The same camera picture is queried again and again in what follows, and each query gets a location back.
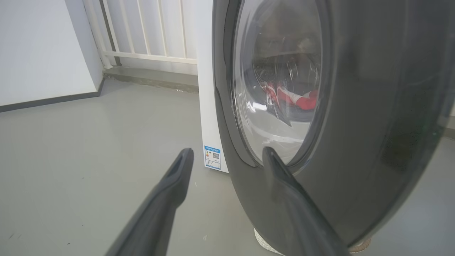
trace white metal railing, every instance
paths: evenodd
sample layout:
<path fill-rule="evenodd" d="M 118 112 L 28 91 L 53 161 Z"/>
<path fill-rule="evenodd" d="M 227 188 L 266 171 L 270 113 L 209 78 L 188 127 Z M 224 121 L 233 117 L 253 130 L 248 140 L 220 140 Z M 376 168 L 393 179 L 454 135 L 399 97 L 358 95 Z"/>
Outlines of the white metal railing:
<path fill-rule="evenodd" d="M 121 10 L 121 18 L 123 21 L 123 25 L 125 27 L 130 51 L 125 52 L 125 51 L 119 50 L 119 45 L 118 45 L 117 38 L 115 35 L 114 25 L 112 23 L 112 17 L 109 12 L 107 0 L 102 0 L 102 3 L 104 4 L 104 11 L 105 11 L 106 20 L 107 20 L 106 29 L 108 29 L 111 34 L 110 40 L 112 41 L 111 43 L 113 43 L 113 48 L 115 48 L 114 51 L 108 51 L 104 44 L 105 42 L 104 42 L 104 39 L 103 39 L 103 36 L 101 33 L 100 23 L 98 22 L 98 19 L 96 17 L 95 7 L 93 5 L 94 1 L 98 1 L 98 0 L 84 0 L 84 4 L 87 8 L 87 14 L 89 16 L 90 24 L 92 26 L 92 31 L 95 36 L 95 41 L 96 41 L 97 45 L 99 46 L 98 48 L 100 50 L 101 60 L 106 68 L 112 67 L 107 56 L 138 58 L 138 59 L 153 60 L 153 61 L 170 61 L 170 62 L 178 62 L 178 63 L 197 64 L 196 59 L 191 59 L 191 58 L 187 57 L 187 43 L 186 43 L 186 37 L 185 37 L 185 24 L 184 24 L 184 19 L 183 19 L 184 16 L 183 16 L 182 0 L 179 0 L 178 2 L 179 2 L 179 11 L 180 11 L 180 22 L 182 25 L 181 32 L 182 32 L 182 38 L 183 38 L 183 57 L 169 56 L 169 51 L 168 51 L 168 46 L 167 46 L 167 41 L 166 41 L 166 32 L 164 29 L 164 20 L 163 20 L 163 11 L 162 11 L 161 0 L 148 0 L 148 1 L 157 2 L 158 15 L 159 15 L 159 21 L 160 21 L 160 27 L 161 27 L 161 38 L 162 38 L 162 43 L 163 43 L 163 48 L 164 48 L 164 55 L 151 54 L 149 37 L 147 35 L 146 24 L 144 22 L 144 12 L 143 12 L 143 8 L 142 8 L 142 0 L 137 0 L 137 6 L 139 9 L 139 18 L 141 20 L 142 33 L 143 33 L 143 37 L 144 37 L 144 41 L 145 41 L 145 45 L 146 45 L 147 54 L 135 52 L 134 45 L 133 45 L 133 38 L 131 36 L 131 31 L 130 31 L 130 26 L 128 24 L 128 17 L 127 17 L 126 10 L 125 10 L 124 0 L 117 0 L 117 1 L 119 1 L 119 6 L 120 6 L 120 10 Z"/>

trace blue and white sticker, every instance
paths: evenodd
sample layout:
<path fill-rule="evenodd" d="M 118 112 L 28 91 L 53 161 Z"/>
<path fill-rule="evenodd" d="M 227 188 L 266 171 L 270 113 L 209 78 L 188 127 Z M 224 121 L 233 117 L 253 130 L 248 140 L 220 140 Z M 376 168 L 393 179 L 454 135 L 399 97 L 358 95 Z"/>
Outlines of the blue and white sticker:
<path fill-rule="evenodd" d="M 205 149 L 205 166 L 221 170 L 221 154 L 217 148 L 204 146 Z"/>

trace washing machine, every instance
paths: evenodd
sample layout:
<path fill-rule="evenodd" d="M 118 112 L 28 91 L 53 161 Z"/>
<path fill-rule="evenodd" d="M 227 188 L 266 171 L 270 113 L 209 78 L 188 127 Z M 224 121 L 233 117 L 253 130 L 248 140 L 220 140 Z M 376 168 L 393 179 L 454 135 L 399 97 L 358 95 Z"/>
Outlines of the washing machine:
<path fill-rule="evenodd" d="M 371 237 L 447 122 L 454 2 L 200 0 L 196 13 L 204 163 L 229 173 L 258 235 L 294 254 L 271 147 L 345 245 Z"/>

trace gray floor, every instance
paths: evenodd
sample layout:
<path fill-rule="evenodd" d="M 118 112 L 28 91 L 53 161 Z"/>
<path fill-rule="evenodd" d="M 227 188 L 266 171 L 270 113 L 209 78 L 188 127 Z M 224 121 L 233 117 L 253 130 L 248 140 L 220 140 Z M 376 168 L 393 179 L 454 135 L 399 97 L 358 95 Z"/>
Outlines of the gray floor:
<path fill-rule="evenodd" d="M 275 255 L 228 174 L 203 167 L 198 95 L 107 81 L 99 98 L 0 113 L 0 255 L 103 255 L 179 150 L 195 162 L 169 256 Z M 360 255 L 449 255 L 455 141 Z"/>

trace round glass window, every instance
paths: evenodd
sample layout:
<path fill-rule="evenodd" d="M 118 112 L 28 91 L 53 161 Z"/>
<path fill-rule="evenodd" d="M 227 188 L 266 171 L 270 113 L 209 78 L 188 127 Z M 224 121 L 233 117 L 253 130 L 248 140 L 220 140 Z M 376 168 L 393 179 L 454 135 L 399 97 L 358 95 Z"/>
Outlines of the round glass window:
<path fill-rule="evenodd" d="M 233 98 L 253 157 L 273 147 L 289 163 L 318 103 L 321 35 L 316 5 L 304 0 L 247 0 L 237 23 Z"/>

